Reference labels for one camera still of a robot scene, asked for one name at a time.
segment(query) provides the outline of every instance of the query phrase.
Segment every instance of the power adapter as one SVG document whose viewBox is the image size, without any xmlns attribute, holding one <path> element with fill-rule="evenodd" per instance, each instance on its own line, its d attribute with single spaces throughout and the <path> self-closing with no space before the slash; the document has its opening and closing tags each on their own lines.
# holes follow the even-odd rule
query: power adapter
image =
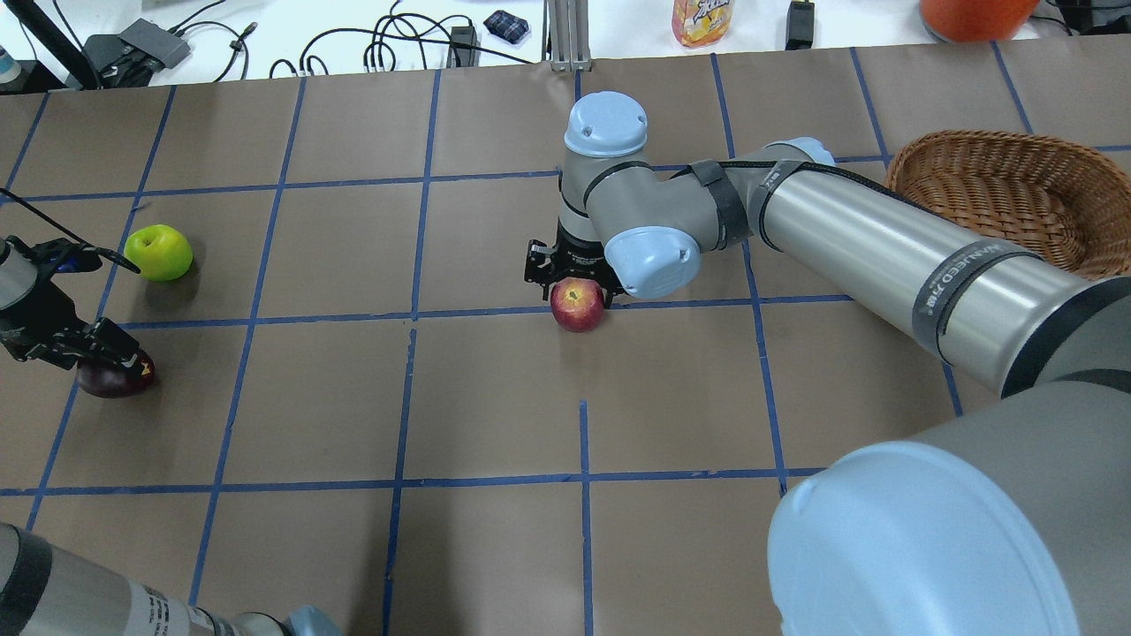
<svg viewBox="0 0 1131 636">
<path fill-rule="evenodd" d="M 817 6 L 809 0 L 793 0 L 785 19 L 785 50 L 813 48 L 813 23 Z"/>
<path fill-rule="evenodd" d="M 448 68 L 474 67 L 480 63 L 480 52 L 467 46 L 478 46 L 480 37 L 474 26 L 457 26 L 451 29 L 448 45 Z"/>
</svg>

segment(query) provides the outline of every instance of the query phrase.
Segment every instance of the green apple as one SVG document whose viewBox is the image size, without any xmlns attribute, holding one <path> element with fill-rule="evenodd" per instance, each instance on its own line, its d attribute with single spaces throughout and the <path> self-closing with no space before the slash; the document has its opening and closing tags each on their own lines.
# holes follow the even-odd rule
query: green apple
<svg viewBox="0 0 1131 636">
<path fill-rule="evenodd" d="M 192 246 L 184 234 L 169 225 L 150 225 L 126 240 L 126 258 L 141 268 L 149 281 L 174 281 L 192 265 Z"/>
</svg>

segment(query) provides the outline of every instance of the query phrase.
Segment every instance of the brown basket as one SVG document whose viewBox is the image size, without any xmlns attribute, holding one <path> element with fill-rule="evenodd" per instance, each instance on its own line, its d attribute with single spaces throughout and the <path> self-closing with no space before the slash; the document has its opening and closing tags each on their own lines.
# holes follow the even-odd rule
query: brown basket
<svg viewBox="0 0 1131 636">
<path fill-rule="evenodd" d="M 1091 148 L 1054 137 L 943 130 L 899 151 L 887 186 L 1080 276 L 1131 272 L 1131 178 Z"/>
</svg>

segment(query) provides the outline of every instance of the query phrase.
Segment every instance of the snack bag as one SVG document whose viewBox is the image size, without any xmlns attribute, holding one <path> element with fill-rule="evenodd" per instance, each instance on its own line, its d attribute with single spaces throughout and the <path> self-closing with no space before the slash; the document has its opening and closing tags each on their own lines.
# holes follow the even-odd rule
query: snack bag
<svg viewBox="0 0 1131 636">
<path fill-rule="evenodd" d="M 731 26 L 734 0 L 675 0 L 672 33 L 689 49 L 718 42 Z"/>
</svg>

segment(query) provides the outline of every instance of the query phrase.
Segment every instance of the black pole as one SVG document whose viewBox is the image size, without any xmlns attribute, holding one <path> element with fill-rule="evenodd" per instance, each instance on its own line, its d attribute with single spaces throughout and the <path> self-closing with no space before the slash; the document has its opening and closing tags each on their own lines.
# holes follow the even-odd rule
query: black pole
<svg viewBox="0 0 1131 636">
<path fill-rule="evenodd" d="M 51 54 L 59 60 L 75 79 L 83 85 L 83 88 L 97 88 L 98 81 L 94 77 L 90 63 L 83 55 L 77 46 L 59 31 L 55 23 L 35 6 L 35 0 L 3 0 L 16 19 L 24 24 L 35 38 L 43 43 L 51 51 Z"/>
</svg>

